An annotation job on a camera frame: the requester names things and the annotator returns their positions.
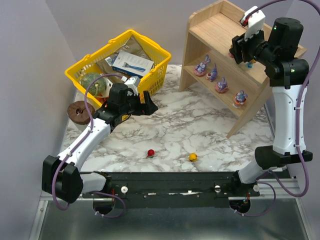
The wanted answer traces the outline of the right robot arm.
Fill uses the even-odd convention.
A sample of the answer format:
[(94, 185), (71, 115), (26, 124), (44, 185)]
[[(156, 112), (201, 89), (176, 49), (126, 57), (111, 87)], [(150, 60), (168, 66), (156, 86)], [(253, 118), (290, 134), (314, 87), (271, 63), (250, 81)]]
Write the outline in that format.
[(288, 164), (310, 162), (313, 153), (303, 140), (303, 101), (307, 88), (303, 85), (310, 72), (306, 60), (295, 54), (303, 33), (299, 20), (280, 17), (274, 21), (265, 40), (265, 20), (244, 17), (245, 33), (232, 39), (229, 50), (237, 64), (255, 60), (265, 67), (275, 102), (275, 137), (272, 145), (255, 149), (255, 160), (234, 175), (241, 185), (251, 185), (264, 173)]

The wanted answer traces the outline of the bunny holding strawberry cake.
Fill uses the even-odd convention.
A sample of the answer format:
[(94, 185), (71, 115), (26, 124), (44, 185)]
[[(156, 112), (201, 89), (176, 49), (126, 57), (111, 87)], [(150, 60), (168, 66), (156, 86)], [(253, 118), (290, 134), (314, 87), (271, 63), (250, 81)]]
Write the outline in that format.
[(214, 68), (206, 75), (206, 79), (210, 82), (213, 82), (218, 76), (218, 69), (216, 63), (214, 64)]

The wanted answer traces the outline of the yellow blue minion toy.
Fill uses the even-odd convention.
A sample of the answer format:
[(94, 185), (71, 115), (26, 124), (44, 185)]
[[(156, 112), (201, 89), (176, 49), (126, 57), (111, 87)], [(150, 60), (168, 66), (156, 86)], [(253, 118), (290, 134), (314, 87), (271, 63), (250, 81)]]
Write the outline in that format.
[(256, 61), (254, 59), (250, 60), (249, 62), (246, 63), (246, 67), (248, 69), (252, 69), (253, 65), (256, 63)]

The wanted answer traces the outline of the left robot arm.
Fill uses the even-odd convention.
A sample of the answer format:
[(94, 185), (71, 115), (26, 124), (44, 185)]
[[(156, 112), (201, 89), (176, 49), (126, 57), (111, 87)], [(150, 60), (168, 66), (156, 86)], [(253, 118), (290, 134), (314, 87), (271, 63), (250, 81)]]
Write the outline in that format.
[(114, 84), (109, 98), (95, 111), (90, 125), (58, 156), (47, 156), (42, 165), (42, 190), (53, 200), (74, 203), (81, 194), (101, 191), (107, 177), (101, 173), (81, 174), (85, 161), (108, 135), (123, 121), (123, 116), (150, 116), (158, 107), (147, 90), (137, 92), (135, 85)]

